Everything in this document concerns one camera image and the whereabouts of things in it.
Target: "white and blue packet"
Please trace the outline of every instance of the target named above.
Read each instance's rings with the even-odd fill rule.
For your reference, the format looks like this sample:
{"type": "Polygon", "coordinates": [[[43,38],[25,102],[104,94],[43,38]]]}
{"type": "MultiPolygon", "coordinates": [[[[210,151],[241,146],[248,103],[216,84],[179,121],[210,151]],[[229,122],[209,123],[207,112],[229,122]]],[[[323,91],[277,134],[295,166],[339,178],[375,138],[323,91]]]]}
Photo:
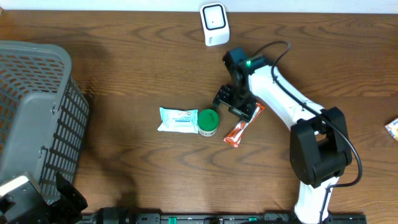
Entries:
{"type": "Polygon", "coordinates": [[[198,110],[171,110],[160,108],[162,124],[158,131],[198,134],[198,110]]]}

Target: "white device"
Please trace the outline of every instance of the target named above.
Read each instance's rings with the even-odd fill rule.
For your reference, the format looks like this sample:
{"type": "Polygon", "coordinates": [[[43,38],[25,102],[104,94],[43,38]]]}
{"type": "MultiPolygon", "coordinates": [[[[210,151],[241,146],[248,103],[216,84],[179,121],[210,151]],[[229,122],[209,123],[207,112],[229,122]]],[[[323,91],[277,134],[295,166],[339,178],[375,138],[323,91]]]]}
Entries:
{"type": "MultiPolygon", "coordinates": [[[[321,113],[323,106],[316,104],[299,92],[292,84],[290,84],[278,71],[274,69],[274,74],[278,78],[279,83],[284,86],[291,94],[296,96],[302,102],[306,102],[311,109],[321,113]]],[[[258,68],[252,75],[248,76],[250,91],[258,100],[266,103],[285,123],[287,128],[295,125],[299,119],[311,119],[315,117],[311,112],[303,109],[296,101],[286,94],[271,75],[271,66],[263,66],[258,68]]],[[[313,188],[300,182],[300,193],[298,201],[294,207],[297,218],[302,223],[313,224],[318,223],[322,203],[326,194],[326,187],[336,184],[338,177],[330,178],[321,183],[321,186],[313,188]]],[[[328,195],[325,209],[322,214],[322,220],[328,217],[328,204],[331,194],[328,195]]]]}
{"type": "Polygon", "coordinates": [[[225,44],[229,41],[229,25],[224,5],[205,4],[200,8],[200,17],[207,46],[225,44]]]}

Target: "snack package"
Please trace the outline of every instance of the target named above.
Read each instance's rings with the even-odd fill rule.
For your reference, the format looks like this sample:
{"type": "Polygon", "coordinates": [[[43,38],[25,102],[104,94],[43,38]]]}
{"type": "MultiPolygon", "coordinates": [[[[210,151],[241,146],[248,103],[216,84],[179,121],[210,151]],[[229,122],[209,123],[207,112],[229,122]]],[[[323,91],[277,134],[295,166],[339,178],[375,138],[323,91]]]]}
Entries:
{"type": "Polygon", "coordinates": [[[232,145],[233,147],[238,147],[239,143],[241,142],[243,131],[246,129],[246,127],[251,124],[255,118],[259,115],[261,111],[263,111],[265,107],[260,104],[259,102],[256,103],[256,110],[254,111],[253,117],[251,118],[250,122],[245,122],[245,121],[240,121],[237,123],[235,128],[227,134],[227,136],[224,138],[224,142],[227,142],[228,144],[232,145]]]}
{"type": "Polygon", "coordinates": [[[198,134],[198,110],[171,110],[160,108],[162,124],[158,131],[173,131],[198,134]]]}
{"type": "Polygon", "coordinates": [[[398,118],[385,125],[390,135],[398,141],[398,118]]]}

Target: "red wrapper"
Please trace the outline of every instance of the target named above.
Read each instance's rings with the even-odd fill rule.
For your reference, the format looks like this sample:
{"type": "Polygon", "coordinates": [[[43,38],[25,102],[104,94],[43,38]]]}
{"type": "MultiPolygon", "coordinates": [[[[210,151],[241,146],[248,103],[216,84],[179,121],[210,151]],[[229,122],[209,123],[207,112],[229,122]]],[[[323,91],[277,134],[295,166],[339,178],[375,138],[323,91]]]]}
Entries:
{"type": "Polygon", "coordinates": [[[253,117],[251,118],[250,122],[240,121],[236,124],[236,126],[225,136],[224,142],[232,145],[233,147],[238,147],[239,143],[241,142],[243,131],[246,127],[251,124],[259,113],[265,109],[265,106],[260,104],[259,102],[256,103],[256,110],[254,111],[253,117]]]}

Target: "white container with green lid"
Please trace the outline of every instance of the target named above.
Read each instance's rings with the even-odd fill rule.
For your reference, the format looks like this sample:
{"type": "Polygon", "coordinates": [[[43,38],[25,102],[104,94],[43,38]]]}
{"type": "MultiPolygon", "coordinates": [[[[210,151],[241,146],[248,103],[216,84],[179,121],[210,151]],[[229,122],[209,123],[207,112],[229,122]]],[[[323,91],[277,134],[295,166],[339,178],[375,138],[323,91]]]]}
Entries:
{"type": "Polygon", "coordinates": [[[210,109],[203,110],[198,115],[198,130],[203,136],[210,137],[216,134],[220,118],[210,109]]]}

